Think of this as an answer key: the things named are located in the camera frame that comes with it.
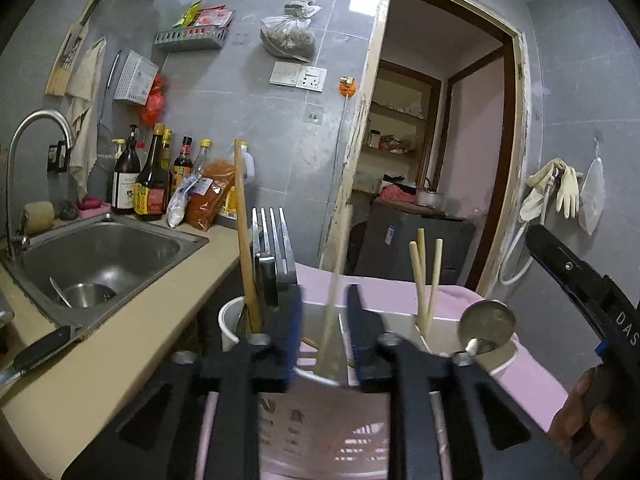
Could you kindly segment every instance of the metal fork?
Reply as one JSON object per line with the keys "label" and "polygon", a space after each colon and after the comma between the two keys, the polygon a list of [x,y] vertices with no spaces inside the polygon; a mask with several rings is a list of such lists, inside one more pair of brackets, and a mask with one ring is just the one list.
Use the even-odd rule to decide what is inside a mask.
{"label": "metal fork", "polygon": [[[260,209],[259,218],[258,210],[254,208],[252,211],[254,276],[263,316],[269,311],[278,309],[279,291],[298,283],[296,262],[293,257],[284,211],[279,208],[278,212],[282,241],[273,209],[269,209],[269,222],[264,208]],[[260,227],[262,227],[262,242],[260,241]]]}

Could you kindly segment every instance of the spoon in sink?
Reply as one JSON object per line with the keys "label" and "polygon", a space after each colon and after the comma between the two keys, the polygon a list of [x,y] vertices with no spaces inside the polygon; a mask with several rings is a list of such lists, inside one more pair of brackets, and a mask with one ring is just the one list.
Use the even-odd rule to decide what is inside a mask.
{"label": "spoon in sink", "polygon": [[56,283],[56,280],[54,280],[53,277],[49,276],[49,282],[51,283],[51,286],[53,287],[53,290],[56,291],[56,294],[60,296],[60,299],[62,301],[64,301],[65,305],[68,306],[69,308],[73,308],[71,306],[71,303],[69,302],[69,300],[66,298],[65,293],[62,292],[62,289]]}

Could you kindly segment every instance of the countertop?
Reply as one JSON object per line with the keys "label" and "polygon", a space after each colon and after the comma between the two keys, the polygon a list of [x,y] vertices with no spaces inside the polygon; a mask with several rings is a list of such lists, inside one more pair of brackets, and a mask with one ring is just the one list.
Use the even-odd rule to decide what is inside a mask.
{"label": "countertop", "polygon": [[[25,451],[57,480],[110,418],[145,384],[202,303],[238,260],[238,234],[213,225],[209,243],[140,292],[87,339],[61,352],[4,392],[0,410]],[[0,290],[15,319],[10,354],[55,329],[4,268]]]}

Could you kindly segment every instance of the towel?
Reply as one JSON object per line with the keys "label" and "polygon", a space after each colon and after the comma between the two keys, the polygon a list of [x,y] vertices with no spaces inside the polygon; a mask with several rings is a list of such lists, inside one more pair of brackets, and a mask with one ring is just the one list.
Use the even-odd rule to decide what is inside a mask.
{"label": "towel", "polygon": [[78,70],[66,87],[66,94],[71,96],[66,118],[76,137],[76,145],[69,158],[69,171],[78,183],[81,199],[87,194],[87,179],[97,158],[98,126],[94,120],[94,108],[106,44],[106,38],[94,43],[82,57]]}

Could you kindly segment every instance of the sink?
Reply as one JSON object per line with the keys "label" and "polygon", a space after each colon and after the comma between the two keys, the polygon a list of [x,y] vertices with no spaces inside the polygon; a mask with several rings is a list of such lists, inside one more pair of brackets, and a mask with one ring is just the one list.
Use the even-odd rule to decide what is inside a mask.
{"label": "sink", "polygon": [[[32,238],[30,248],[18,253],[15,262],[9,261],[5,251],[0,260],[52,322],[92,330],[208,241],[108,213]],[[69,308],[60,301],[50,277],[62,290],[96,284],[115,295],[108,294],[103,303],[86,308]]]}

